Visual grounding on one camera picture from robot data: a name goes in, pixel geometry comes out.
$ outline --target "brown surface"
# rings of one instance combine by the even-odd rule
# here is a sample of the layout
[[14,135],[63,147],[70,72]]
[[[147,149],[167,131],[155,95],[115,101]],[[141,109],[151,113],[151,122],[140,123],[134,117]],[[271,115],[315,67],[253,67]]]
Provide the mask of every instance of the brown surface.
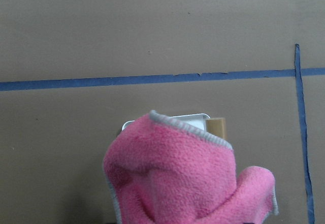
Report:
[[115,220],[102,159],[124,122],[157,110],[227,118],[237,172],[257,165],[277,181],[279,216],[307,223],[294,78],[0,93],[2,223]]
[[323,61],[324,0],[0,0],[0,81],[293,68]]
[[308,157],[314,195],[315,223],[325,223],[325,76],[304,77]]

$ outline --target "white container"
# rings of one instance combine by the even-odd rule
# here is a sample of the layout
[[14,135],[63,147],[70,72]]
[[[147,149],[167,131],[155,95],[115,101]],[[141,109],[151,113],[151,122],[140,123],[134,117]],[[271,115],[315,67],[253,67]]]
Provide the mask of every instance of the white container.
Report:
[[[207,114],[193,114],[193,115],[183,115],[183,116],[172,116],[172,118],[176,118],[178,120],[184,121],[192,126],[195,126],[199,129],[204,131],[207,130],[205,120],[209,119],[210,117]],[[127,121],[122,126],[122,130],[124,130],[128,125],[130,125],[134,121]]]

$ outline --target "blue tape line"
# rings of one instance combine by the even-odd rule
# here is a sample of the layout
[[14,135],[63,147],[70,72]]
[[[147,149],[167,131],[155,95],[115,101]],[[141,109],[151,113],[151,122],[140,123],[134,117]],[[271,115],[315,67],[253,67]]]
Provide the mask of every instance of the blue tape line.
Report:
[[325,68],[304,68],[301,69],[302,76],[325,75]]
[[150,75],[131,77],[108,77],[108,78],[81,78],[63,80],[39,80],[21,82],[0,82],[0,91],[49,89],[49,88],[76,88],[93,86],[112,86],[148,83],[175,83],[212,80],[233,80],[249,78],[278,78],[294,77],[293,69],[287,70],[264,70],[264,71],[241,71],[229,73],[202,73],[202,74],[179,74],[179,75]]
[[313,200],[313,191],[312,191],[311,179],[309,174],[309,166],[308,166],[307,123],[306,123],[306,111],[305,111],[305,101],[304,101],[304,88],[303,88],[303,81],[302,81],[301,69],[300,69],[300,48],[298,44],[296,44],[296,49],[295,49],[295,71],[296,71],[299,123],[300,123],[300,132],[301,132],[303,158],[304,158],[304,169],[305,169],[308,220],[309,220],[309,224],[314,224],[315,223],[314,200]]

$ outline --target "pink fleece cloth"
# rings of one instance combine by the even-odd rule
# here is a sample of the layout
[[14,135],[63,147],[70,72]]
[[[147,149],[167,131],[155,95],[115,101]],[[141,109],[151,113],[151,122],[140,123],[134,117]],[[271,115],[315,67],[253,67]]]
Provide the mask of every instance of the pink fleece cloth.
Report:
[[227,141],[155,111],[121,132],[103,168],[119,224],[260,224],[278,213],[269,170],[236,180]]

